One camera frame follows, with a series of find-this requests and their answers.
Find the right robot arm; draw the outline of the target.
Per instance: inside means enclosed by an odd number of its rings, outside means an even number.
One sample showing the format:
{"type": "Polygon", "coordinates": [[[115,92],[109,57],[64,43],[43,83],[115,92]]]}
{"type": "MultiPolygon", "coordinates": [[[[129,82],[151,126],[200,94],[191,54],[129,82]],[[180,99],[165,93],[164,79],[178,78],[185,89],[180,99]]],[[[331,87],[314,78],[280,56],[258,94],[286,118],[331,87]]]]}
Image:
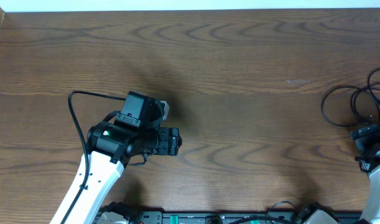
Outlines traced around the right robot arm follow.
{"type": "MultiPolygon", "coordinates": [[[[355,158],[361,172],[367,174],[370,183],[366,206],[358,223],[380,223],[380,127],[376,125],[350,132],[360,156],[355,158]]],[[[309,205],[299,214],[305,224],[338,224],[334,214],[319,203],[309,205]]]]}

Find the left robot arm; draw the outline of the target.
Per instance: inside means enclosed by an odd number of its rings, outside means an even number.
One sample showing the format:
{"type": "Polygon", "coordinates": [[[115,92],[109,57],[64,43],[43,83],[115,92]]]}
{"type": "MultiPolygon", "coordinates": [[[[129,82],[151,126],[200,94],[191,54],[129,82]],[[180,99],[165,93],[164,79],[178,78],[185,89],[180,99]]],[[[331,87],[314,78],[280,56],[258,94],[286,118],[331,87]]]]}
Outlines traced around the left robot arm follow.
{"type": "Polygon", "coordinates": [[[92,223],[108,192],[122,176],[132,157],[176,156],[182,145],[178,128],[162,127],[170,106],[150,96],[130,91],[121,110],[110,112],[84,135],[73,109],[68,107],[83,146],[76,176],[52,223],[92,223]]]}

